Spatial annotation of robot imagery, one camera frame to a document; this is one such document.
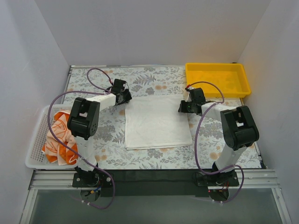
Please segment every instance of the table surface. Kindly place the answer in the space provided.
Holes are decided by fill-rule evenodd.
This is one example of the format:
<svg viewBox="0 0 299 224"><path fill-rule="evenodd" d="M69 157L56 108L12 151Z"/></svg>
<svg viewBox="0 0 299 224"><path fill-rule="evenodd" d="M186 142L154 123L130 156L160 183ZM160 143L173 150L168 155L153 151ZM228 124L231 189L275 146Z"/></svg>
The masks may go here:
<svg viewBox="0 0 299 224"><path fill-rule="evenodd" d="M132 97L188 93L185 67L120 67L102 68L112 78L126 80ZM67 90L99 92L86 78L88 68L74 68ZM92 71L91 80L107 88L110 83L99 71ZM64 104L72 104L76 97L91 97L87 94L70 93ZM225 105L240 106L238 98L226 98ZM188 114L192 139L195 138L200 116ZM202 168L211 168L225 145L221 122L205 118L198 138L198 159ZM100 112L98 130L94 136L94 148L99 167L102 169L188 169L197 168L194 147L175 147L149 150L125 149L125 105L115 106ZM255 146L249 147L237 162L242 168L261 168Z"/></svg>

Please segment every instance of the white side wall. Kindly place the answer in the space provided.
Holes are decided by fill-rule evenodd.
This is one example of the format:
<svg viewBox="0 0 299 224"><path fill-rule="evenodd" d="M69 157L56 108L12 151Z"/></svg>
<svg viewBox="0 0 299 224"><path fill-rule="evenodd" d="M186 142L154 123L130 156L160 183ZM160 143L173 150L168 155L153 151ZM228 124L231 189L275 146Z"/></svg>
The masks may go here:
<svg viewBox="0 0 299 224"><path fill-rule="evenodd" d="M299 223L299 3L272 0L240 60L252 94L245 99L260 131L293 223Z"/></svg>
<svg viewBox="0 0 299 224"><path fill-rule="evenodd" d="M34 0L0 1L0 223L16 224L32 170L25 156L40 110L69 66Z"/></svg>
<svg viewBox="0 0 299 224"><path fill-rule="evenodd" d="M231 63L270 0L36 0L71 65Z"/></svg>

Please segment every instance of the orange and white towel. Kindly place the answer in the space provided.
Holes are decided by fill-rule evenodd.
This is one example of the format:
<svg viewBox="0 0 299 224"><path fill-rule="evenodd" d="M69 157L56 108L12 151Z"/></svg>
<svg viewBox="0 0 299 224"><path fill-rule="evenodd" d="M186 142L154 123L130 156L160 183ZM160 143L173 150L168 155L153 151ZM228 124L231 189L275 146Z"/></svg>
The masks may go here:
<svg viewBox="0 0 299 224"><path fill-rule="evenodd" d="M52 125L52 130L59 140L78 152L76 140L74 136L72 136L71 131L67 128L69 117L70 111L59 111L56 113L54 115L55 123ZM78 156L58 143L53 138L50 131L47 133L46 143L44 144L42 151L45 153L50 163L58 161L59 165L73 165L76 164L78 160Z"/></svg>

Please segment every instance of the glass panel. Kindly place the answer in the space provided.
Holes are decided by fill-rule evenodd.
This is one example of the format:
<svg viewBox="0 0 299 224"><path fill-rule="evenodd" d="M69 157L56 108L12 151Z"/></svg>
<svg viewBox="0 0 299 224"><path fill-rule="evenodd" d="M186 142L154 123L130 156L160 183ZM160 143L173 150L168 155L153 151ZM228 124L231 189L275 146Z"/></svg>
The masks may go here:
<svg viewBox="0 0 299 224"><path fill-rule="evenodd" d="M39 190L31 224L68 223L272 223L281 218L271 189L242 189L233 201L220 205L193 196L119 196L107 210L98 210L70 197L79 190ZM99 198L105 205L110 198Z"/></svg>

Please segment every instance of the white plastic basket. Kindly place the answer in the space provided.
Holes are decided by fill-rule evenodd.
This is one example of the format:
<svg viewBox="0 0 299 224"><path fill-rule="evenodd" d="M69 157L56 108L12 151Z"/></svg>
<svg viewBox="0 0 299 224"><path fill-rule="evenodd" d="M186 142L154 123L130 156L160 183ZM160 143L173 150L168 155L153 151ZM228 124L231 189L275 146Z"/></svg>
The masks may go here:
<svg viewBox="0 0 299 224"><path fill-rule="evenodd" d="M61 110L70 110L71 105L56 104L53 105L51 110L51 124L53 124L54 114ZM47 157L42 152L42 147L46 141L46 135L49 130L47 115L49 111L49 106L46 106L35 126L34 133L30 142L29 150L27 152L25 164L29 168L35 169L71 169L78 165L78 162L74 165L63 165L59 166L58 162L50 163Z"/></svg>

